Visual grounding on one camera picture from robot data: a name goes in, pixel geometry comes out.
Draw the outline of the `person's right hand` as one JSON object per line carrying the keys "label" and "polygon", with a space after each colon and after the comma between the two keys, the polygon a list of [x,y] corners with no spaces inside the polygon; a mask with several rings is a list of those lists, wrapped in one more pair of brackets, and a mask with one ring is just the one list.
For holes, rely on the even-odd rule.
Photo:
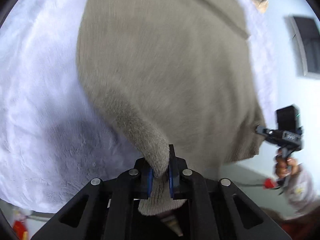
{"label": "person's right hand", "polygon": [[298,160],[293,157],[286,160],[283,159],[281,150],[277,151],[275,161],[274,172],[279,179],[284,179],[287,176],[295,176],[300,172]]}

